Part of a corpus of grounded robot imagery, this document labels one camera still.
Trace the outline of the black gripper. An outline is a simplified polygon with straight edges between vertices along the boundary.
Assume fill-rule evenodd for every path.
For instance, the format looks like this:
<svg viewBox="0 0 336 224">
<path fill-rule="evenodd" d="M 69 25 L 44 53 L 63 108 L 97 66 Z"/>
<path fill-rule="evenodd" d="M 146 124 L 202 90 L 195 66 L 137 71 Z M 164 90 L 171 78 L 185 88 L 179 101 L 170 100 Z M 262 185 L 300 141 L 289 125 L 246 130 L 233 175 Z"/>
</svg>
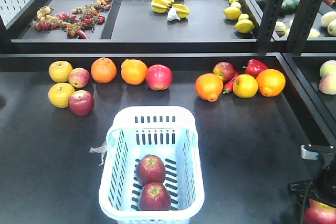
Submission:
<svg viewBox="0 0 336 224">
<path fill-rule="evenodd" d="M 321 166 L 311 179 L 289 183 L 289 194 L 335 206 L 335 146 L 301 145 L 301 158 L 319 161 Z"/>
</svg>

